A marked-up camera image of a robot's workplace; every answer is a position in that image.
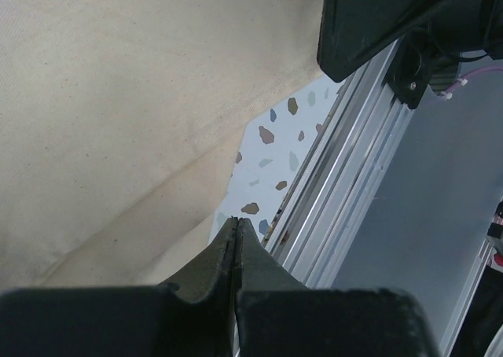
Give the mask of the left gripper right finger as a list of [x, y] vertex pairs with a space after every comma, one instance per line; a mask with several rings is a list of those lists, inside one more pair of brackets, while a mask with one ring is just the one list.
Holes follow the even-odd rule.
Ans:
[[242, 356], [437, 356], [415, 299], [388, 289], [309, 289], [237, 226], [235, 312]]

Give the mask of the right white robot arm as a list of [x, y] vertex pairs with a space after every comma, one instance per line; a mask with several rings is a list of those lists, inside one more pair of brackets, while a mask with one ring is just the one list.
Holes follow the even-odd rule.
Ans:
[[424, 33], [454, 62], [502, 57], [502, 0], [323, 0], [317, 62], [340, 82], [395, 40]]

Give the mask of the beige cloth drape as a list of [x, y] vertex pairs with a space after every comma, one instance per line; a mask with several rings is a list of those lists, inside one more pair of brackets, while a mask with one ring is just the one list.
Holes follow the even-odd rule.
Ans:
[[244, 126], [321, 75], [323, 0], [1, 0], [1, 287], [154, 282]]

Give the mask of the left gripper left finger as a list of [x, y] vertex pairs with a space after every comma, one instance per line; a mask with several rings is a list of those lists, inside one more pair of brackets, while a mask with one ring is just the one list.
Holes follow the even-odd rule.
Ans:
[[1, 354], [231, 356], [237, 227], [156, 285], [3, 292]]

